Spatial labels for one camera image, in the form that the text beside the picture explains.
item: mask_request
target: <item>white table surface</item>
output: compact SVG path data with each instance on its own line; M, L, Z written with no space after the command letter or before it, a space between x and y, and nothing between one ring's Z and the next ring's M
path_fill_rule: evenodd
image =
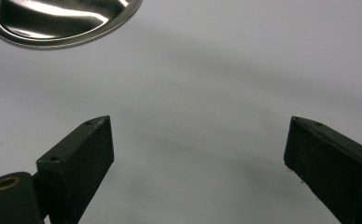
M338 223L284 165L291 116L362 144L362 1L145 0L70 49L0 40L0 175L110 115L80 223Z

